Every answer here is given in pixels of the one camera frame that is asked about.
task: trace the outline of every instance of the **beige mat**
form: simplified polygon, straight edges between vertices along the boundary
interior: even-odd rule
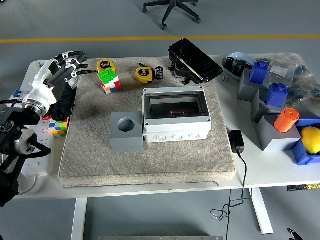
[[[112,112],[142,110],[144,88],[183,87],[163,58],[113,59],[121,90],[105,95],[96,74],[83,75],[77,90],[59,180],[65,187],[227,181],[236,173],[214,81],[204,83],[212,129],[205,140],[144,143],[144,151],[115,153],[109,141]],[[89,59],[88,70],[99,59]],[[163,80],[134,80],[137,63],[164,68]]]

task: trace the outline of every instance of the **gray cube block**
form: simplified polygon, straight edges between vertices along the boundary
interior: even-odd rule
[[[142,112],[112,112],[110,142],[116,153],[144,151]]]
[[[249,82],[251,69],[244,69],[240,78],[237,99],[252,102],[259,89],[269,89],[269,74],[263,84]]]
[[[279,115],[287,107],[286,101],[281,107],[266,105],[266,94],[268,90],[259,89],[251,104],[251,121],[259,123],[264,115]]]
[[[256,126],[256,134],[259,138],[262,151],[274,152],[290,150],[301,138],[296,125],[286,133],[279,132],[274,127],[279,115],[263,116]]]

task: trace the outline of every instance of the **office chair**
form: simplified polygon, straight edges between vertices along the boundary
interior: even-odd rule
[[[187,12],[191,16],[195,17],[196,18],[195,22],[197,24],[201,23],[201,19],[200,19],[199,15],[196,14],[194,11],[192,11],[190,8],[188,8],[186,5],[183,4],[186,2],[192,2],[193,6],[196,6],[198,4],[198,0],[158,0],[158,1],[152,1],[152,2],[147,2],[147,3],[143,4],[142,12],[146,13],[147,7],[169,5],[168,9],[166,10],[165,15],[162,19],[162,25],[161,25],[162,30],[167,29],[167,25],[165,24],[165,21],[167,20],[172,9],[176,6],[180,9],[182,9],[183,11]]]

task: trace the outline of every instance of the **white robotic hand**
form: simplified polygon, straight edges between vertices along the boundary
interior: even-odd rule
[[[35,76],[33,89],[23,99],[22,107],[33,110],[40,117],[46,115],[50,106],[61,98],[66,83],[82,72],[76,70],[88,67],[82,64],[86,60],[86,54],[82,51],[64,52],[47,60]]]

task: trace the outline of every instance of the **tape measure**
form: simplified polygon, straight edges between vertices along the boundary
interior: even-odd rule
[[[154,69],[149,66],[139,67],[135,71],[135,80],[142,84],[152,84],[155,79]]]
[[[111,61],[110,59],[100,60],[97,63],[96,68],[98,69],[99,73],[102,73],[102,72],[107,71],[109,69],[112,69],[115,73],[117,73],[115,63],[113,61]]]

